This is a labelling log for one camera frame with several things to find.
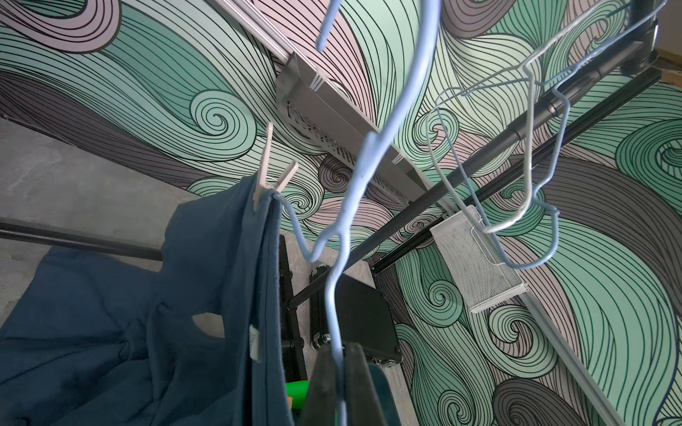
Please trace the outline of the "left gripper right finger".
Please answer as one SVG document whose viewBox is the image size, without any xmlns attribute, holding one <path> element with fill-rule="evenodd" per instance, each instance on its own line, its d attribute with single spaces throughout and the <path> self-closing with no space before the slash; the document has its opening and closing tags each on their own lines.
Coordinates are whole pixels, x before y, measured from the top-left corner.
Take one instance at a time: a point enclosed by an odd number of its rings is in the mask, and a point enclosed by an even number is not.
<svg viewBox="0 0 682 426">
<path fill-rule="evenodd" d="M 387 426 L 362 346 L 345 349 L 345 400 L 349 425 Z"/>
</svg>

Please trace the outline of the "green plastic basket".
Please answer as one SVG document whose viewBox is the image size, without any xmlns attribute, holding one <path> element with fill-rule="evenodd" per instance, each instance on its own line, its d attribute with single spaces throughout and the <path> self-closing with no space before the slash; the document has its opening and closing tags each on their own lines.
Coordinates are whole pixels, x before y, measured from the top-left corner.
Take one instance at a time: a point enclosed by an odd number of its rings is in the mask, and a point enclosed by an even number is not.
<svg viewBox="0 0 682 426">
<path fill-rule="evenodd" d="M 302 410 L 305 407 L 305 400 L 309 390 L 309 381 L 296 381 L 286 383 L 285 389 L 292 410 Z"/>
</svg>

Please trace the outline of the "teal plastic tray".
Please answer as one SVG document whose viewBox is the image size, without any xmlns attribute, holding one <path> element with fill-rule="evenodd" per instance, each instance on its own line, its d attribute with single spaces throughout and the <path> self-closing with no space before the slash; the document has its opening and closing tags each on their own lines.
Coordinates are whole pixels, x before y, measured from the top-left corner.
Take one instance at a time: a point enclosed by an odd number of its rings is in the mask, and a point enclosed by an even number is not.
<svg viewBox="0 0 682 426">
<path fill-rule="evenodd" d="M 369 372 L 378 394 L 380 406 L 382 408 L 386 424 L 388 426 L 401 426 L 401 419 L 394 396 L 391 391 L 390 383 L 383 370 L 376 365 L 369 365 Z"/>
</svg>

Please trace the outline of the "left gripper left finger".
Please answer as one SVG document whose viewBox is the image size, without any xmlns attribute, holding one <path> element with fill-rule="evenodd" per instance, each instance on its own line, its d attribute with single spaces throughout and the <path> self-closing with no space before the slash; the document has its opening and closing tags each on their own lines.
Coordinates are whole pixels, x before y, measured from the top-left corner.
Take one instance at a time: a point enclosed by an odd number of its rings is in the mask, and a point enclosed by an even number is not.
<svg viewBox="0 0 682 426">
<path fill-rule="evenodd" d="M 333 426 L 337 422 L 337 366 L 331 347 L 318 351 L 305 405 L 297 426 Z"/>
</svg>

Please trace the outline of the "black clothes rack frame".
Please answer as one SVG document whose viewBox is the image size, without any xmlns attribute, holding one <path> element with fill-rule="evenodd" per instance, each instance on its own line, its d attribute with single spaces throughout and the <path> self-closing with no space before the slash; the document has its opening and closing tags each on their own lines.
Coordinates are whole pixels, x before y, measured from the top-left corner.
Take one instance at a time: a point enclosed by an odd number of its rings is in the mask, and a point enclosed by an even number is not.
<svg viewBox="0 0 682 426">
<path fill-rule="evenodd" d="M 633 46 L 654 19 L 652 1 L 447 1 L 438 52 L 490 59 L 480 73 L 438 62 L 371 181 L 353 235 L 377 227 L 423 193 L 426 149 L 444 131 L 474 136 L 480 98 L 513 88 L 501 134 L 465 162 L 473 174 L 503 161 L 526 138 L 527 72 L 537 83 L 534 120 L 556 115 L 561 90 Z M 416 1 L 5 1 L 1 5 L 1 110 L 100 155 L 197 195 L 230 188 L 259 167 L 266 124 L 275 124 L 275 167 L 301 169 L 286 195 L 305 227 L 321 209 L 339 143 L 286 115 L 275 81 L 293 60 L 309 89 L 338 100 L 371 131 L 381 129 L 412 60 Z"/>
</svg>

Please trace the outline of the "white wire hanger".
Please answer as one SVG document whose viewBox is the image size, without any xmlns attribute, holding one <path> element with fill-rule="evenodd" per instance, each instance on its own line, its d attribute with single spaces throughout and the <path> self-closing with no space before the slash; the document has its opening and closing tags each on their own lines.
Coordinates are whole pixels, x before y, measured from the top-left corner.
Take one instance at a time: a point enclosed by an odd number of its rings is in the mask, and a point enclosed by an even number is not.
<svg viewBox="0 0 682 426">
<path fill-rule="evenodd" d="M 586 9 L 585 12 L 578 15 L 573 21 L 567 24 L 552 38 L 548 39 L 545 44 L 536 48 L 527 56 L 524 62 L 514 67 L 507 67 L 501 69 L 495 74 L 477 81 L 476 83 L 465 88 L 452 88 L 452 92 L 456 97 L 469 96 L 474 92 L 484 91 L 493 87 L 502 87 L 509 84 L 525 83 L 527 85 L 527 111 L 524 115 L 518 117 L 511 122 L 507 128 L 498 137 L 494 138 L 488 145 L 481 148 L 478 152 L 469 157 L 467 162 L 461 163 L 456 152 L 455 146 L 449 136 L 449 130 L 446 125 L 442 125 L 444 132 L 444 141 L 448 143 L 451 154 L 456 160 L 458 168 L 456 172 L 460 174 L 462 181 L 467 184 L 469 177 L 465 168 L 472 165 L 475 160 L 482 161 L 483 164 L 489 163 L 492 159 L 499 156 L 500 152 L 510 145 L 521 141 L 524 143 L 524 160 L 522 163 L 522 175 L 524 178 L 525 195 L 520 207 L 513 213 L 508 220 L 490 225 L 485 218 L 485 211 L 481 207 L 479 201 L 474 204 L 481 217 L 480 220 L 474 219 L 472 216 L 468 220 L 481 234 L 490 234 L 494 236 L 500 231 L 515 225 L 526 214 L 527 210 L 533 204 L 540 204 L 536 199 L 536 194 L 540 188 L 533 186 L 532 183 L 532 160 L 533 160 L 533 140 L 534 131 L 537 126 L 543 125 L 552 117 L 560 117 L 562 119 L 561 127 L 557 133 L 557 142 L 561 142 L 565 135 L 565 129 L 568 126 L 568 118 L 573 104 L 582 99 L 584 95 L 591 90 L 591 88 L 600 81 L 597 76 L 602 67 L 611 67 L 612 60 L 609 60 L 605 55 L 605 51 L 609 50 L 612 45 L 617 44 L 623 37 L 621 34 L 611 37 L 604 42 L 599 48 L 588 53 L 573 65 L 566 67 L 557 73 L 556 76 L 548 79 L 545 82 L 539 82 L 532 72 L 532 64 L 536 62 L 543 54 L 548 51 L 554 44 L 569 35 L 574 28 L 577 28 L 581 23 L 587 20 L 590 15 L 594 14 L 604 3 L 598 1 L 595 5 Z M 455 185 L 450 181 L 454 176 L 452 174 L 445 175 L 436 160 L 433 151 L 429 152 L 433 167 L 438 172 L 442 181 L 440 186 L 448 190 L 454 198 L 460 211 L 465 211 L 465 202 L 461 199 L 455 189 Z"/>
</svg>

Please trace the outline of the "clear mesh wall bin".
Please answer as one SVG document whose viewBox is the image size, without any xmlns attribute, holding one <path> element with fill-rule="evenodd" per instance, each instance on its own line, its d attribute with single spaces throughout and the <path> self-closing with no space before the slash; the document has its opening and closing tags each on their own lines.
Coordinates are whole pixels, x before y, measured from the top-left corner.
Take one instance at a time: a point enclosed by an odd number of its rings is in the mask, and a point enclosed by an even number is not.
<svg viewBox="0 0 682 426">
<path fill-rule="evenodd" d="M 479 233 L 468 217 L 472 206 L 431 228 L 431 234 L 466 306 L 479 313 L 529 290 L 518 273 L 501 260 L 491 237 Z"/>
</svg>

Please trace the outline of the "black ribbed case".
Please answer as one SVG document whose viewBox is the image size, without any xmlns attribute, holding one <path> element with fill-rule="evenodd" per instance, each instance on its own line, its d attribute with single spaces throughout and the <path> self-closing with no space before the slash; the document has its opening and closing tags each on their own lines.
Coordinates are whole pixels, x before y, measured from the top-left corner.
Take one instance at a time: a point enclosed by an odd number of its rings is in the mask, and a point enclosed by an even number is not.
<svg viewBox="0 0 682 426">
<path fill-rule="evenodd" d="M 311 344 L 317 351 L 330 343 L 323 289 L 309 301 Z M 344 344 L 360 344 L 367 361 L 380 366 L 402 362 L 390 307 L 381 292 L 343 274 L 336 288 L 336 309 Z"/>
</svg>

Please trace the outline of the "slate blue t-shirt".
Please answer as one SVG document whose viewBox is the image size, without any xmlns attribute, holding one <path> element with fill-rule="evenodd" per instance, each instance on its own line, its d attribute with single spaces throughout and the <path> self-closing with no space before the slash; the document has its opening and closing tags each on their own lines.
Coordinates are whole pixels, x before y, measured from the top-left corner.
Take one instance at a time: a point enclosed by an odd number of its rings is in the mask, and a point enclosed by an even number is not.
<svg viewBox="0 0 682 426">
<path fill-rule="evenodd" d="M 281 206 L 256 186 L 179 205 L 157 272 L 52 248 L 1 328 L 2 424 L 292 424 Z"/>
</svg>

